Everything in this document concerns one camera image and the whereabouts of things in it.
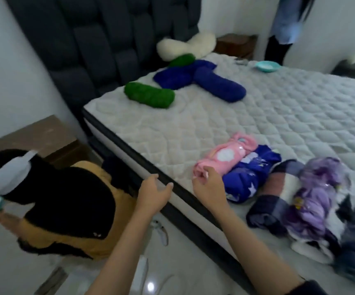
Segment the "pink rolled blanket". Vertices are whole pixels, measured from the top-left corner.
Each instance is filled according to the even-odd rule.
[[[194,166],[194,177],[206,182],[207,172],[204,167],[213,167],[221,176],[227,174],[239,161],[258,147],[252,136],[235,133],[225,144],[211,150],[204,159]]]

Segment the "light blue shirt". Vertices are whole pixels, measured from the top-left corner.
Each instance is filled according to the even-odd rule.
[[[302,0],[280,0],[270,36],[275,36],[279,44],[292,44],[302,30],[303,21],[299,19]]]

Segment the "green pillow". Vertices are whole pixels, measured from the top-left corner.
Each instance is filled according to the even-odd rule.
[[[168,108],[175,100],[175,92],[171,89],[155,88],[137,82],[126,84],[124,93],[131,100],[160,109]]]
[[[176,59],[172,60],[168,67],[175,67],[175,66],[186,66],[194,63],[195,56],[193,54],[183,54],[178,56]]]

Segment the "dark blue sleeve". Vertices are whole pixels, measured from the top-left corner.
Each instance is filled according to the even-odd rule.
[[[287,295],[327,295],[327,293],[325,293],[325,291],[316,281],[309,280],[304,282],[299,287],[293,289]]]

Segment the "white visor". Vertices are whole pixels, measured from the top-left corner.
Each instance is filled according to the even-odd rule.
[[[31,150],[24,156],[15,157],[0,168],[0,195],[13,191],[27,177],[31,169],[30,160],[37,154]]]

